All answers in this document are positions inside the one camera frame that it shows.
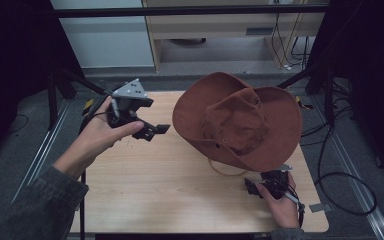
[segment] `light wood tabletop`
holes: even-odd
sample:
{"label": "light wood tabletop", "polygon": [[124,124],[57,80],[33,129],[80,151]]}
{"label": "light wood tabletop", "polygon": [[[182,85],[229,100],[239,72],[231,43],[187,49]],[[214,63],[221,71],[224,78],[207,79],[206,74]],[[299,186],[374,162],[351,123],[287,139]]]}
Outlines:
{"label": "light wood tabletop", "polygon": [[[172,124],[172,112],[183,92],[150,92],[150,108],[138,116],[153,124]],[[306,206],[303,229],[328,229],[324,212],[301,148],[286,162],[296,191]],[[151,142],[128,137],[101,154],[87,169],[85,229],[90,233],[255,233],[276,228],[263,199],[249,195],[244,178],[259,173],[212,162],[171,126]],[[79,213],[71,232],[79,232]]]}

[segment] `hand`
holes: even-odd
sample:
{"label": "hand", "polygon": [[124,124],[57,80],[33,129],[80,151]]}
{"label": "hand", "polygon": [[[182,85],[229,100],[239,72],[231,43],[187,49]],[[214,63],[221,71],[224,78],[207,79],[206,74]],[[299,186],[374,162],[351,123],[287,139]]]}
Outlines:
{"label": "hand", "polygon": [[[96,114],[104,113],[111,97],[108,97]],[[107,123],[106,114],[93,117],[67,151],[54,163],[60,172],[79,179],[95,158],[123,137],[132,135],[143,128],[141,121],[131,122],[118,128],[111,128]]]}
{"label": "hand", "polygon": [[[295,182],[290,172],[288,172],[289,185],[295,189]],[[300,228],[298,221],[297,205],[288,197],[283,196],[275,199],[261,183],[255,184],[261,196],[266,200],[274,221],[282,228]]]}

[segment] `wall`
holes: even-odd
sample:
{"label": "wall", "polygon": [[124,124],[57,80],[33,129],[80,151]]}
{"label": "wall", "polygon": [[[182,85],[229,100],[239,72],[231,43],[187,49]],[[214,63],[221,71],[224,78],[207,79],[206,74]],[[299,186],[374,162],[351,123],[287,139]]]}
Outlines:
{"label": "wall", "polygon": [[[142,7],[140,0],[51,2],[55,9]],[[144,17],[66,18],[60,21],[82,69],[86,72],[105,73],[110,69],[126,67],[153,69],[154,62]]]}

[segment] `black curtain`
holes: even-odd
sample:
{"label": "black curtain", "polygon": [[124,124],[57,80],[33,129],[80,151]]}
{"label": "black curtain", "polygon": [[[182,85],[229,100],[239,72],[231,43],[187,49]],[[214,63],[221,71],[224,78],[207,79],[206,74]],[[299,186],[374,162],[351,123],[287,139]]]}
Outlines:
{"label": "black curtain", "polygon": [[[329,55],[334,75],[351,81],[351,101],[357,119],[384,167],[384,1],[363,0],[360,4],[354,0],[332,0],[331,3],[347,7],[333,8],[326,14],[309,64],[317,62],[343,29]],[[322,83],[323,79],[311,81]]]}
{"label": "black curtain", "polygon": [[[0,141],[20,100],[47,89],[51,71],[84,77],[59,19],[30,14],[42,10],[53,10],[49,0],[0,0]],[[57,86],[70,88],[70,80]]]}

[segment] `brown cowboy hat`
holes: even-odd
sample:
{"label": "brown cowboy hat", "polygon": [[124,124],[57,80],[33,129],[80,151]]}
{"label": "brown cowboy hat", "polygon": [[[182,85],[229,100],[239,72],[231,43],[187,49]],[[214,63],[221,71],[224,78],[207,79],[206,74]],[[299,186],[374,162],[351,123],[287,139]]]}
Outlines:
{"label": "brown cowboy hat", "polygon": [[217,72],[198,80],[179,98],[173,126],[211,160],[267,172],[294,152],[302,119],[287,91],[252,88],[235,76]]}

